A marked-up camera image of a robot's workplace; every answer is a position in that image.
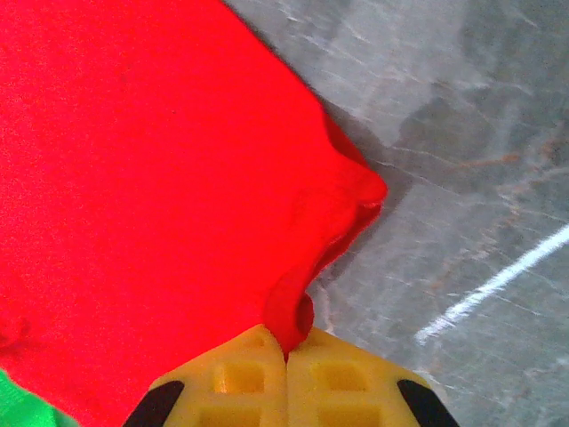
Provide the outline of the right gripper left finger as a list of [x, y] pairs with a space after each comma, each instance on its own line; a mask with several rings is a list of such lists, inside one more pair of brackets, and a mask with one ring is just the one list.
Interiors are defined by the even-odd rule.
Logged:
[[126, 426], [286, 426], [284, 355], [263, 325], [156, 379]]

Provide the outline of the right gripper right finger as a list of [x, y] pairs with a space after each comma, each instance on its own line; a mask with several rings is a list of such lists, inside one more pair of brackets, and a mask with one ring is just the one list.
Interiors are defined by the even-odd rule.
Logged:
[[313, 328], [288, 355], [290, 426], [456, 426], [414, 372]]

